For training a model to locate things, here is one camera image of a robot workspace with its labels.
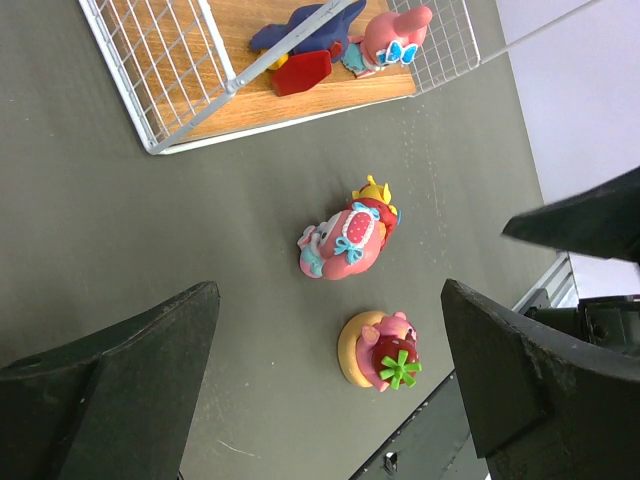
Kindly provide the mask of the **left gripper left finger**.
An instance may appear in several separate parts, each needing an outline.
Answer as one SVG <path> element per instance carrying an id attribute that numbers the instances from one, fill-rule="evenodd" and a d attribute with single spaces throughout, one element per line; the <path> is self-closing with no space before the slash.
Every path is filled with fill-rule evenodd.
<path id="1" fill-rule="evenodd" d="M 3 367 L 2 478 L 180 478 L 219 307 L 200 282 Z"/>

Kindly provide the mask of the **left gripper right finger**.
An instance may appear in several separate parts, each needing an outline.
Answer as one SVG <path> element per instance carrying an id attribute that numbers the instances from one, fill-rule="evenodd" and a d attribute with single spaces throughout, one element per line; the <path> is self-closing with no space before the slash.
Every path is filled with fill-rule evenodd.
<path id="1" fill-rule="evenodd" d="M 453 279 L 441 304 L 476 454 L 492 478 L 638 478 L 638 359 Z"/>

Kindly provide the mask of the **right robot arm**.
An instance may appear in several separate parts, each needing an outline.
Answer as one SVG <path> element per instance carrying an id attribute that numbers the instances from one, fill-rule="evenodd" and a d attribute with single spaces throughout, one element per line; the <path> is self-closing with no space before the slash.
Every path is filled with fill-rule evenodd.
<path id="1" fill-rule="evenodd" d="M 567 253 L 575 306 L 526 315 L 593 345 L 639 356 L 639 170 L 511 218 L 503 234 Z"/>

